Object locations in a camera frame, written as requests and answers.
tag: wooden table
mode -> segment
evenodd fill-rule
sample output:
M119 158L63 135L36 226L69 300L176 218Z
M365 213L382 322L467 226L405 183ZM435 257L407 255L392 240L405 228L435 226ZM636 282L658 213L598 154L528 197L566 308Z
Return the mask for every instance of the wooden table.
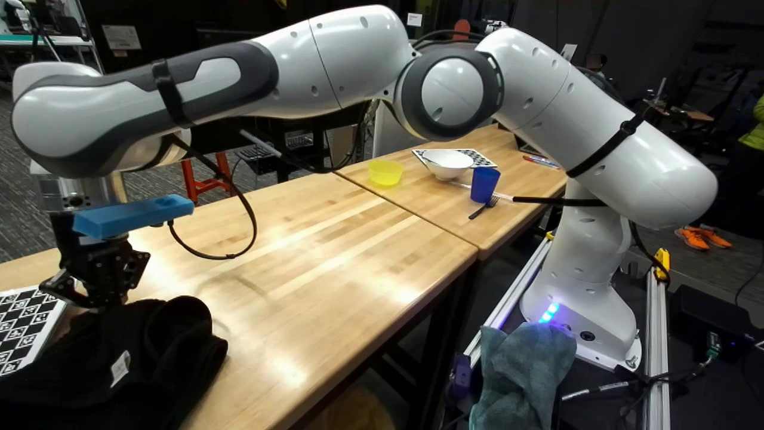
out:
M253 250L197 259L166 228L130 234L149 265L130 299L203 299L228 355L187 427L285 427L394 337L474 259L474 246L335 176L313 173L248 194ZM248 240L235 197L176 219L199 250ZM36 284L57 250L0 265L0 286Z
M425 147L429 146L476 147L479 152L491 158L500 170L495 194L546 197L559 195L566 183L562 170L522 159L522 152L516 150L518 146L512 133L498 126L474 128L472 133L456 141L425 144ZM398 159L404 164L404 182L394 189L378 189L369 183L365 176L367 163L347 164L338 170L338 173L474 243L479 247L479 257L491 255L504 240L507 240L525 222L530 222L541 209L541 206L534 203L498 200L495 207L489 207L479 218L467 219L470 213L479 207L479 203L472 203L464 189L436 182L409 150L389 152L384 158Z

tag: checkerboard pattern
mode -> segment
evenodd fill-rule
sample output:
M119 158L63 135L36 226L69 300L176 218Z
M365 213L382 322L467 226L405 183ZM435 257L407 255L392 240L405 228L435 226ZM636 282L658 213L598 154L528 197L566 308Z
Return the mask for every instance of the checkerboard pattern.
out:
M36 286L0 293L0 378L36 361L63 308Z

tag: black bag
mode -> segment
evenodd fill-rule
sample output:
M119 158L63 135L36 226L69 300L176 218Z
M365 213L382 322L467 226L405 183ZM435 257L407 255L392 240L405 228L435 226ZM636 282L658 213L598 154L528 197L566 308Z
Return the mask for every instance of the black bag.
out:
M178 427L223 354L193 296L85 313L36 362L0 379L0 427Z

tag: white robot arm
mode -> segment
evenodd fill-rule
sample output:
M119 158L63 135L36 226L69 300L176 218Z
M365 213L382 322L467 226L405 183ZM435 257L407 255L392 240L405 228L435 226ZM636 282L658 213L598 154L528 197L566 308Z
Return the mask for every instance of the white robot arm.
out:
M566 207L522 313L536 319L560 308L589 361L634 367L634 317L609 286L629 246L624 219L685 224L712 206L716 179L516 29L476 48L415 53L392 9L355 6L109 75L84 64L29 64L14 75L11 126L47 171L90 182L178 159L184 152L161 135L187 123L316 117L372 98L423 138L456 138L495 118L568 170L568 195L603 200Z

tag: teal cloth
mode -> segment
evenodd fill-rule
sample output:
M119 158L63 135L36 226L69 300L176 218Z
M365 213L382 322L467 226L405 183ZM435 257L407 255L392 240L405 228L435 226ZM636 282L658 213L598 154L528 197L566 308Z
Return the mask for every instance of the teal cloth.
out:
M549 430L559 381L575 359L575 341L549 322L510 333L479 330L481 391L470 430Z

